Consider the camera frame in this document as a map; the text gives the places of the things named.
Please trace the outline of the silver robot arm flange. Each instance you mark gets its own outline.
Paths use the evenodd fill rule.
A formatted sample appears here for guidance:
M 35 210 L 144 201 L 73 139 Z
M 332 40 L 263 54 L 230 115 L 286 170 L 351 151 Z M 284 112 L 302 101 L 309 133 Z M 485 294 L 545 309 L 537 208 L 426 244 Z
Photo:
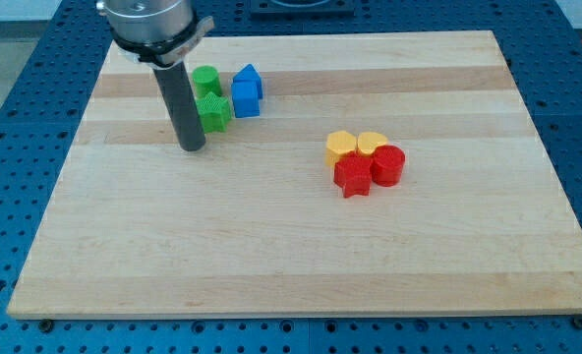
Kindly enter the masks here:
M 181 62 L 215 28 L 200 17 L 190 0 L 97 0 L 119 50 L 130 61 L 154 70 Z

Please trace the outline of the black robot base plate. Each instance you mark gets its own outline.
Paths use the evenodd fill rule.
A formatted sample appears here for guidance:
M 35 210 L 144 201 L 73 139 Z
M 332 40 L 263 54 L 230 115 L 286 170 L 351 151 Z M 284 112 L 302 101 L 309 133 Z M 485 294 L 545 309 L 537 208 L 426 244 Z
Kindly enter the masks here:
M 354 0 L 249 0 L 253 18 L 274 16 L 352 16 Z

